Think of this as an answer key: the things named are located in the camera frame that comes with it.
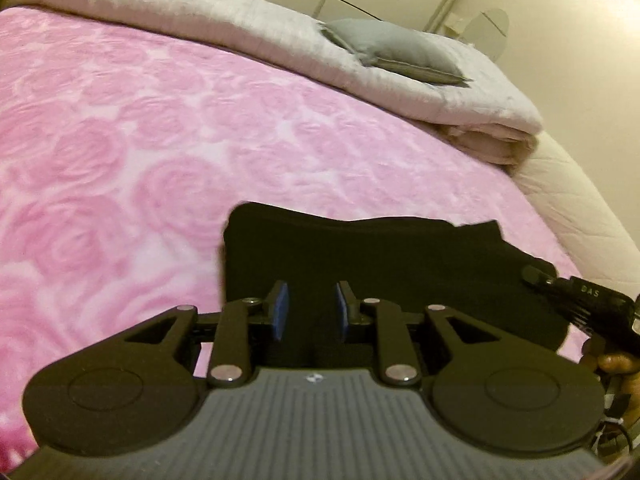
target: beige wall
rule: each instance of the beige wall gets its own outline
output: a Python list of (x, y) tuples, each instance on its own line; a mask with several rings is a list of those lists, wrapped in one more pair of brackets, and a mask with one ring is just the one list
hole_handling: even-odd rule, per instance
[(640, 0), (457, 0), (510, 17), (498, 65), (640, 247)]

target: ribbed gray cover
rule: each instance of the ribbed gray cover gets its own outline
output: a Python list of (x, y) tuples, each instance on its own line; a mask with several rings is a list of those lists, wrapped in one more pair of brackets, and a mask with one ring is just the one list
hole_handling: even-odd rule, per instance
[(111, 458), (45, 447), (10, 477), (580, 480), (600, 467), (582, 449), (540, 460), (476, 449), (441, 428), (417, 393), (381, 386), (366, 370), (263, 369), (252, 384), (213, 391), (195, 419), (161, 444)]

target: rose pattern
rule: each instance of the rose pattern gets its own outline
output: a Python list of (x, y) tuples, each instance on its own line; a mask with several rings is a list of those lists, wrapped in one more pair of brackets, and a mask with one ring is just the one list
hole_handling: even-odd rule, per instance
[(222, 229), (241, 201), (496, 218), (577, 274), (501, 170), (281, 68), (22, 7), (0, 12), (0, 60), (0, 471), (35, 448), (20, 396), (39, 368), (176, 303), (219, 309)]

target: gray pillow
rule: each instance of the gray pillow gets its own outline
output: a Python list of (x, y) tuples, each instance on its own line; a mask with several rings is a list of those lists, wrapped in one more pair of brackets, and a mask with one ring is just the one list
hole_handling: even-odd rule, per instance
[(379, 20), (347, 18), (322, 25), (330, 41), (375, 66), (425, 83), (461, 84), (467, 79), (433, 34)]

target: black folded cloth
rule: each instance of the black folded cloth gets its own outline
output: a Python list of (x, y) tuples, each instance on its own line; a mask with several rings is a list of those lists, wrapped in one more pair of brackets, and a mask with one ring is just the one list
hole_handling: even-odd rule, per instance
[(513, 247), (495, 221), (455, 227), (413, 217), (338, 221), (259, 203), (229, 215), (224, 233), (226, 300), (263, 298), (289, 284), (282, 340), (262, 364), (282, 367), (372, 365), (372, 352), (339, 342), (335, 283), (357, 298), (384, 298), (406, 312), (444, 304), (549, 349), (567, 322), (520, 279), (533, 264), (555, 267)]

